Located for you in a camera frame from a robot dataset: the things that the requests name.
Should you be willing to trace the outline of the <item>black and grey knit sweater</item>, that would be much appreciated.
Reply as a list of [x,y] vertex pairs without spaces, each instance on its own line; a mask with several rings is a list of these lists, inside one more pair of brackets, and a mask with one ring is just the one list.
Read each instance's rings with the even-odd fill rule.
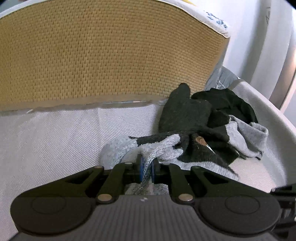
[[230,165],[235,159],[261,159],[266,148],[268,129],[259,123],[247,124],[233,115],[215,110],[206,100],[191,99],[189,85],[181,83],[163,107],[158,133],[146,137],[121,136],[107,143],[100,154],[101,164],[112,169],[121,162],[143,157],[143,180],[130,184],[125,193],[162,195],[165,184],[152,183],[151,165],[178,165],[183,170],[203,167],[227,178],[238,180]]

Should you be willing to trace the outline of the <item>black folded garment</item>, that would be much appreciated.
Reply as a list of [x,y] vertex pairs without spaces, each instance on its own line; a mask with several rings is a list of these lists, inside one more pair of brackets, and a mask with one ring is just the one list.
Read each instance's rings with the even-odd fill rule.
[[207,91],[194,93],[191,99],[206,100],[215,110],[233,115],[247,124],[258,123],[251,105],[238,97],[230,89],[211,88]]

